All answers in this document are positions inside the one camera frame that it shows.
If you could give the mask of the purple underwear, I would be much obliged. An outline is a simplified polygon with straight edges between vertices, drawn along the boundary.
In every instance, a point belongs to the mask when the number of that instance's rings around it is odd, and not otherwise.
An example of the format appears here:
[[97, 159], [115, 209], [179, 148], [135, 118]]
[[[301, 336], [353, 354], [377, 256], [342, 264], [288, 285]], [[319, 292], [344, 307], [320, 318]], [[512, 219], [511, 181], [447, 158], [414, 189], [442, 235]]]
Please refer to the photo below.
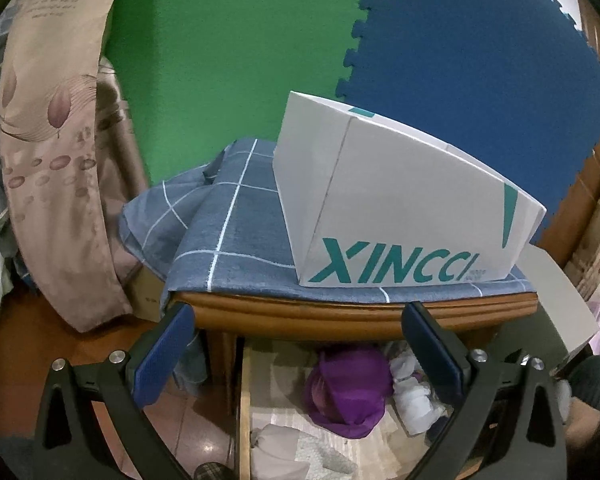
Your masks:
[[339, 437], [367, 437], [385, 415], [392, 396], [389, 363], [373, 346], [331, 348], [318, 354], [303, 387], [312, 422]]

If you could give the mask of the grey cube stool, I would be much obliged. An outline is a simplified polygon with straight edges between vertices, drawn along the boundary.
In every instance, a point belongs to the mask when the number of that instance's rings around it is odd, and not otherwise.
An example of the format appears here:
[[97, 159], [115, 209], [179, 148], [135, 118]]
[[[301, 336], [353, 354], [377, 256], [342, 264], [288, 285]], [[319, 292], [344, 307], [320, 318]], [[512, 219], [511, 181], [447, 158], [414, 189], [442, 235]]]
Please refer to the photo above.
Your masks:
[[548, 370], [556, 372], [575, 358], [600, 328], [580, 292], [545, 250], [527, 246], [518, 268], [534, 287], [539, 305], [532, 315], [504, 323], [492, 349], [499, 358], [518, 350], [538, 356]]

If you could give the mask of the wooden drawer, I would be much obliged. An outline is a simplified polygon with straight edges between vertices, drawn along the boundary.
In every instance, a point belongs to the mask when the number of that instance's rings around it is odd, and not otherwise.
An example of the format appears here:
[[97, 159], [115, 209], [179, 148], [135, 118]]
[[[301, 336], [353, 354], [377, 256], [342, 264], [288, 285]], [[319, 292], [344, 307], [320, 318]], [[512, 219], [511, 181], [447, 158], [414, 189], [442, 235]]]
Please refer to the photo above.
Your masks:
[[452, 408], [402, 341], [251, 339], [242, 355], [243, 479], [404, 479]]

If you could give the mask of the white Xincci shoe box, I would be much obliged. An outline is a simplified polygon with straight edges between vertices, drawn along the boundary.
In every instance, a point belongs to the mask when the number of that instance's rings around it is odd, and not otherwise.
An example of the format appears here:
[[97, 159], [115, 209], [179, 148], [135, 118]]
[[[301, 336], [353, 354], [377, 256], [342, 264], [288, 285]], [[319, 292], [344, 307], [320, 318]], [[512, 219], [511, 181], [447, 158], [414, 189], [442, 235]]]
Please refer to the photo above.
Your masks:
[[545, 216], [454, 145], [292, 92], [273, 171], [298, 281], [416, 287], [506, 278]]

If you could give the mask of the blue checked cloth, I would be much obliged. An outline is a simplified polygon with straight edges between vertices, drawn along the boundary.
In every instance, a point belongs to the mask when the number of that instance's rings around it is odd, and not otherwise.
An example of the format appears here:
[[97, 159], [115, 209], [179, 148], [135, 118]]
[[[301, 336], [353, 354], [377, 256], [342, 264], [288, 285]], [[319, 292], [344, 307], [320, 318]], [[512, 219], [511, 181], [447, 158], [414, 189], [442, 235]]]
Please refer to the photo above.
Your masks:
[[467, 254], [445, 263], [449, 281], [441, 285], [301, 286], [274, 181], [274, 148], [269, 140], [237, 140], [208, 164], [161, 182], [123, 207], [118, 228], [124, 248], [166, 283], [168, 294], [406, 304], [532, 292], [519, 269], [495, 282], [460, 282], [471, 260]]

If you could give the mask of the blue foam mat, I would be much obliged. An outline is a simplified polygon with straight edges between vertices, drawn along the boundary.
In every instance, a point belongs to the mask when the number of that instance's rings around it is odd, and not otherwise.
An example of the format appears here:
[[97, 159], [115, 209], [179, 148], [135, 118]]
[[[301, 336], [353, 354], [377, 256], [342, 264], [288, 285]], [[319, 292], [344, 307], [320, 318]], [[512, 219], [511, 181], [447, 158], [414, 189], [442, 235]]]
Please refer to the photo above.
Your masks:
[[556, 0], [360, 0], [336, 93], [478, 158], [549, 217], [600, 138], [600, 59]]

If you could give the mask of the light blue underwear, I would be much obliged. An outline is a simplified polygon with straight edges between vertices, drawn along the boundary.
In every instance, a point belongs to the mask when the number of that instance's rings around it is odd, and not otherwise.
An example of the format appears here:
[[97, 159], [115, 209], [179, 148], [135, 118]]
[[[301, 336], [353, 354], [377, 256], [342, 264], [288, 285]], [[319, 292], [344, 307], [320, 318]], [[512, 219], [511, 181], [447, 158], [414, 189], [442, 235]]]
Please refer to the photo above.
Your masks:
[[393, 385], [393, 401], [406, 432], [415, 437], [427, 432], [448, 414], [426, 379], [409, 377]]

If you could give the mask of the white hexagon pattern underwear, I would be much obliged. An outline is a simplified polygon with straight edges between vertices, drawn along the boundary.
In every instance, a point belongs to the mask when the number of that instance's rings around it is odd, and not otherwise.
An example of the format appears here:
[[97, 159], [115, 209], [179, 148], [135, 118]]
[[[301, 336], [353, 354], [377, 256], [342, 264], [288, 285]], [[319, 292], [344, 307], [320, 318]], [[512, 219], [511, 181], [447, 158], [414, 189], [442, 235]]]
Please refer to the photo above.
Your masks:
[[353, 479], [358, 466], [320, 439], [296, 428], [266, 425], [250, 434], [253, 479]]

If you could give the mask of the pale grey folded underwear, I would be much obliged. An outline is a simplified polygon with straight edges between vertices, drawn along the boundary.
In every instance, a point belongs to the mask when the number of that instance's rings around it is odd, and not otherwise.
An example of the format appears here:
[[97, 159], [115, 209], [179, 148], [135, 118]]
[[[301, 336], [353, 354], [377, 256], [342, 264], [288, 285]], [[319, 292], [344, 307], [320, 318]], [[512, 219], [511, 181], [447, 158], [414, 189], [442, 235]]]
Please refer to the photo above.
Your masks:
[[395, 382], [402, 382], [422, 370], [413, 349], [404, 340], [389, 342], [386, 347], [386, 357]]

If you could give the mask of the cardboard boxes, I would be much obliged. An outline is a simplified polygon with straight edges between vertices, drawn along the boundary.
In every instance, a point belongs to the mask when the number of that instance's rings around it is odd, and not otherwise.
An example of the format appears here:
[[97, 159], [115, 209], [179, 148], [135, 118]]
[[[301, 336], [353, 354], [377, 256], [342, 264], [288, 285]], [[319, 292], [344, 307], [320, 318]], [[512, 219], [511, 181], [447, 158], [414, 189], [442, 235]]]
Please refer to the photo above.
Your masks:
[[589, 300], [600, 286], [600, 140], [576, 177], [576, 189], [584, 192], [584, 223], [564, 270], [579, 295]]

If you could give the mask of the green foam mat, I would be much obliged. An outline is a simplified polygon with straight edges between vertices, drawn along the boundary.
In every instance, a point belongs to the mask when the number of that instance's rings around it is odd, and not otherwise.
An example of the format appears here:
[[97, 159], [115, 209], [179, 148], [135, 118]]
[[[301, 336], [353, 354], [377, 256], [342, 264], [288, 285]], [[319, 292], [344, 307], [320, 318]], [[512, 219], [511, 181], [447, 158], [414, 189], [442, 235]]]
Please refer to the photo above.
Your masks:
[[359, 1], [114, 0], [106, 55], [150, 182], [275, 139], [290, 92], [332, 98]]

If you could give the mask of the beige floral curtain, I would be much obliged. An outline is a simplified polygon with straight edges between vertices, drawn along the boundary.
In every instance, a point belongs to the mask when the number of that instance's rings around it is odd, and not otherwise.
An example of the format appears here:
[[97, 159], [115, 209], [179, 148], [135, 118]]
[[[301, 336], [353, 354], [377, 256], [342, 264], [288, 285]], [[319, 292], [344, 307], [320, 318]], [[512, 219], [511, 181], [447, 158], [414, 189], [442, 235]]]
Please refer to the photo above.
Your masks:
[[0, 81], [10, 221], [34, 284], [85, 333], [131, 312], [122, 208], [148, 185], [129, 105], [102, 54], [114, 0], [18, 0]]

